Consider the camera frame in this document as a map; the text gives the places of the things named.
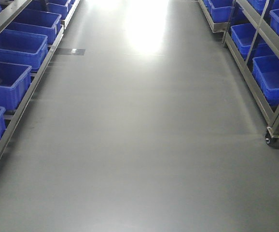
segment metal rack frame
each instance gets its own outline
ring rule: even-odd
[[[5,3],[7,4],[7,7],[0,13],[0,33],[5,29],[9,23],[31,2],[31,0],[14,0],[13,2]],[[21,100],[18,108],[12,115],[4,115],[4,119],[8,121],[8,126],[6,128],[6,131],[2,135],[2,138],[0,139],[0,159],[3,155],[3,152],[5,148],[7,147],[22,115],[24,114],[24,111],[34,93],[36,90],[44,72],[47,68],[50,60],[52,59],[65,30],[65,27],[69,24],[80,0],[76,0],[73,4],[73,7],[71,8],[66,20],[63,20],[62,27],[52,45],[48,46],[48,54],[46,55],[42,65],[40,66],[37,73],[31,73],[31,76],[33,76],[33,81],[31,82],[31,85],[29,86],[27,92],[25,93],[23,99]]]
[[[214,23],[203,0],[198,0],[199,5],[201,6],[203,13],[208,21],[208,24],[211,28],[212,33],[224,32],[227,28],[228,23]]]
[[[31,0],[14,0],[0,12],[0,33],[5,29],[13,19],[31,2]]]
[[[75,12],[75,10],[76,10],[78,4],[80,3],[80,1],[81,1],[81,0],[75,0],[75,2],[74,2],[74,4],[72,5],[72,7],[71,7],[71,9],[70,9],[70,11],[69,11],[69,13],[68,13],[66,19],[64,19],[64,20],[61,21],[61,24],[64,26],[64,29],[66,29],[67,26],[69,25],[69,22],[71,21],[71,18],[72,18],[72,16],[73,16],[73,14],[74,14],[74,12]]]
[[[246,60],[243,60],[243,58],[240,55],[240,52],[235,46],[229,34],[229,27],[224,32],[224,44],[227,45],[231,54],[233,55],[234,60],[236,61],[252,95],[254,96],[256,103],[258,104],[265,120],[267,121],[268,126],[267,126],[267,132],[265,136],[265,140],[267,144],[270,146],[279,146],[279,105],[275,109],[275,111],[272,110],[266,98],[264,97],[262,91],[257,85],[251,71],[248,68],[248,63],[251,58],[250,54],[252,49],[255,47],[256,44],[255,41],[258,34],[265,40],[268,46],[279,58],[279,36],[273,31],[273,29],[264,20],[264,16],[271,9],[274,0],[266,1],[265,8],[262,15],[257,13],[257,11],[250,5],[250,3],[247,0],[233,0],[233,4],[235,3],[240,5],[244,15],[256,28],[256,33],[252,41],[251,48]]]
[[[62,36],[63,36],[63,32],[64,32],[64,28],[61,27],[61,30],[59,32],[59,34],[57,35],[57,38],[56,40],[54,41],[53,45],[50,47],[49,51],[48,51],[48,54],[46,55],[40,69],[38,70],[38,72],[35,74],[34,76],[34,79],[33,81],[31,82],[31,85],[29,87],[29,89],[27,90],[27,92],[25,93],[22,101],[20,102],[16,112],[14,113],[14,115],[12,115],[11,117],[9,116],[6,116],[5,119],[10,119],[10,123],[9,125],[7,126],[7,129],[6,131],[4,132],[2,138],[0,139],[0,159],[3,155],[3,152],[8,144],[8,142],[10,141],[11,139],[11,136],[13,135],[18,123],[19,123],[19,120],[21,119],[35,89],[37,88],[44,72],[45,72],[45,69],[47,67],[47,65],[49,64],[51,58],[53,57],[54,55],[54,52],[56,51],[61,39],[62,39]]]

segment gray floor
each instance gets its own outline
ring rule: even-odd
[[[192,0],[83,0],[0,162],[0,232],[279,232],[279,150]]]

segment aisle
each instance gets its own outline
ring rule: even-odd
[[[0,232],[279,232],[279,150],[219,39],[193,0],[82,0],[0,162]]]

